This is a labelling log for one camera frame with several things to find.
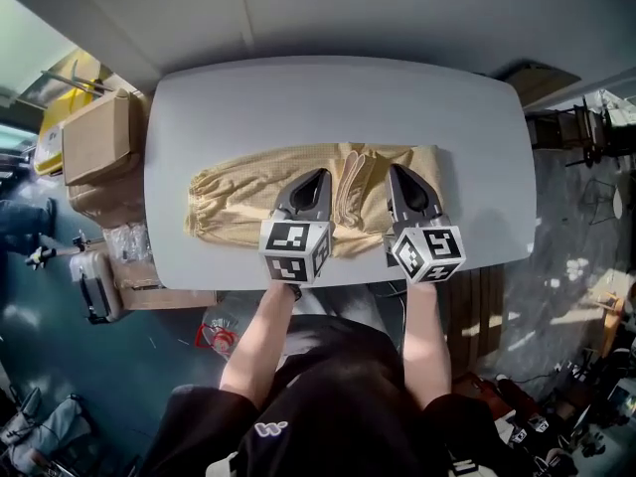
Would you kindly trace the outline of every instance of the shoe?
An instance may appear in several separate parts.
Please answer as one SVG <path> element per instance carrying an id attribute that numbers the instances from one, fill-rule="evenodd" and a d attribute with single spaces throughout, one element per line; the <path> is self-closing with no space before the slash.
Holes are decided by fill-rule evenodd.
<path id="1" fill-rule="evenodd" d="M 58 215 L 58 202 L 56 202 L 53 198 L 49 198 L 47 200 L 47 205 L 45 206 L 45 210 L 47 214 L 49 214 L 49 224 L 47 230 L 44 232 L 44 235 L 47 237 L 54 237 L 56 232 L 56 216 Z"/>

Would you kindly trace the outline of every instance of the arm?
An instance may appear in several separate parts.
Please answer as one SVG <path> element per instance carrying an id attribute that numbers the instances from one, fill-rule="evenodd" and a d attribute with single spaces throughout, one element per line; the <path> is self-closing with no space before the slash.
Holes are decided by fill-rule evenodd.
<path id="1" fill-rule="evenodd" d="M 439 322 L 434 284 L 408 286 L 402 354 L 406 388 L 422 409 L 450 394 L 450 355 Z"/>
<path id="2" fill-rule="evenodd" d="M 219 389 L 261 407 L 271 388 L 294 306 L 291 288 L 272 282 L 221 376 Z"/>

